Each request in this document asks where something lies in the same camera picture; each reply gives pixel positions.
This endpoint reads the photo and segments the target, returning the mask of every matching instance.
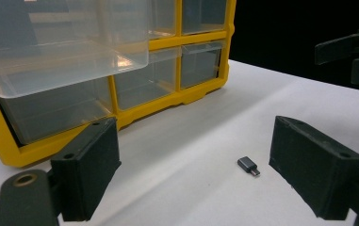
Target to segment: white table surface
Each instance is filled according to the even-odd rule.
[[[359,153],[359,90],[230,66],[222,89],[121,130],[122,165],[93,218],[61,225],[352,225],[352,211],[346,221],[316,218],[268,162],[277,115],[309,123]],[[260,177],[237,165],[246,155]],[[0,163],[0,185],[20,170]]]

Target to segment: black clamp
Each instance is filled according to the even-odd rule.
[[[277,116],[269,164],[317,217],[344,220],[352,209],[359,226],[359,153],[303,121]]]
[[[315,64],[321,65],[359,54],[359,30],[357,33],[315,46]],[[359,85],[359,57],[352,62],[351,82]]]
[[[0,226],[55,226],[90,220],[121,165],[116,120],[90,124],[51,160],[47,173],[33,169],[7,179],[0,189]]]

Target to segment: black 3d-printed block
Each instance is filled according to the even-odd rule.
[[[359,176],[359,153],[302,121],[278,116],[269,164],[317,217],[346,218],[351,183]]]
[[[90,220],[121,165],[114,118],[89,125],[51,159],[65,221]]]

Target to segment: yellow plastic frame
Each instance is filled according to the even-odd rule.
[[[197,42],[225,40],[226,45],[221,50],[220,54],[219,76],[216,79],[204,82],[200,85],[188,89],[180,89],[181,59],[178,58],[175,93],[124,111],[121,111],[118,107],[114,79],[113,76],[110,76],[109,85],[111,88],[113,113],[109,115],[109,117],[117,118],[118,129],[121,129],[123,126],[128,125],[137,119],[169,106],[180,104],[186,105],[197,101],[203,98],[206,93],[219,89],[226,83],[229,73],[228,60],[231,38],[235,32],[235,10],[236,0],[227,0],[225,25],[222,31],[182,36],[182,0],[176,0],[176,36],[160,40],[150,40],[149,49],[153,51]],[[52,137],[19,147],[14,140],[13,134],[8,129],[6,119],[3,116],[2,109],[0,108],[0,160],[3,164],[13,167],[24,167],[29,164],[42,161],[43,159],[61,150],[86,126],[87,125],[85,124]]]

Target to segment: metal connector tip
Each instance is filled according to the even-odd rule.
[[[253,176],[258,176],[260,174],[260,172],[258,171],[258,169],[252,169],[250,170],[250,173],[253,175]]]

